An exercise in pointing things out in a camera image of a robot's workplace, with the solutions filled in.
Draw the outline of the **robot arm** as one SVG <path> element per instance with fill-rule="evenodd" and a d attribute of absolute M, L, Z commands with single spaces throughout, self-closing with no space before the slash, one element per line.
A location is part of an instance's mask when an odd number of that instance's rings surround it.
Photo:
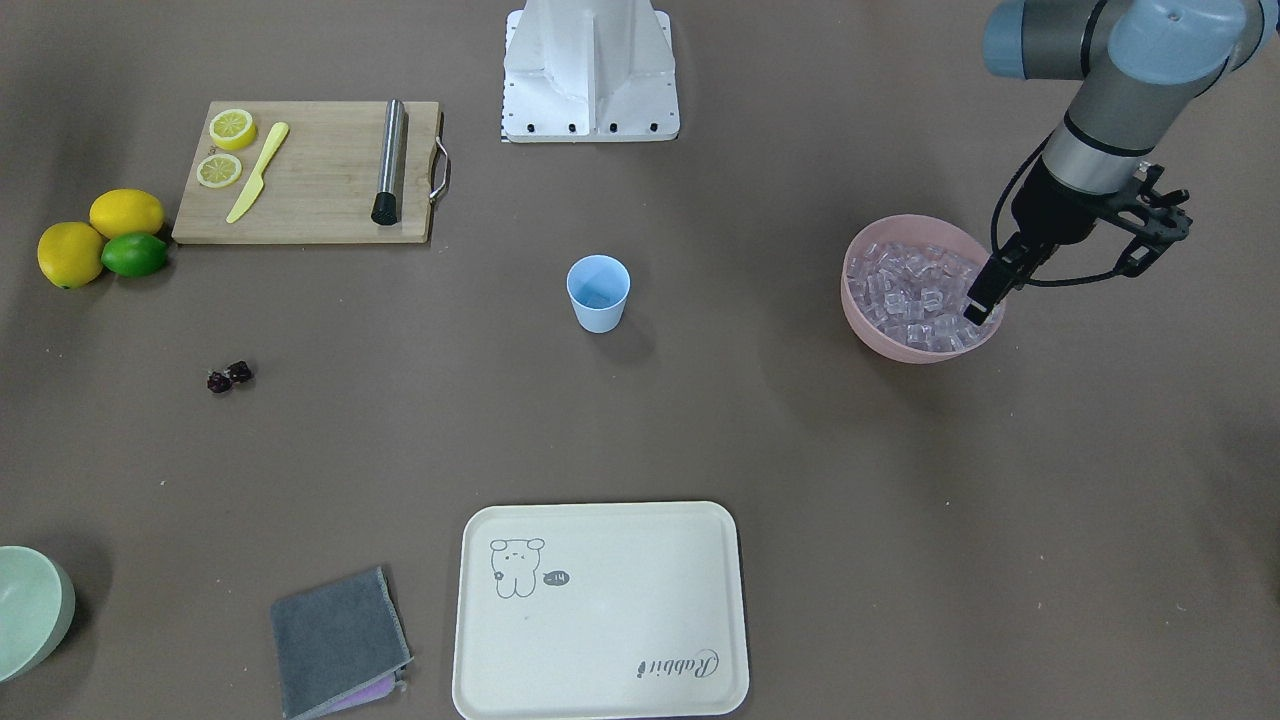
<path fill-rule="evenodd" d="M 1277 32 L 1275 1 L 1005 1 L 983 59 L 993 76 L 1079 83 L 1056 128 L 1018 168 L 989 222 L 991 255 L 966 296 L 983 325 L 1014 291 L 1100 223 L 1130 236 L 1114 266 L 1065 286 L 1143 274 L 1190 229 L 1184 190 L 1162 193 L 1149 155 L 1189 102 Z"/>

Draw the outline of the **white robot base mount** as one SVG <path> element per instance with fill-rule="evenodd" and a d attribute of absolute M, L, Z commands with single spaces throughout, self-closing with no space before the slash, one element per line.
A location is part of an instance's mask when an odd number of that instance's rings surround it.
<path fill-rule="evenodd" d="M 527 1 L 504 23 L 500 137 L 640 143 L 678 137 L 672 23 L 649 1 Z"/>

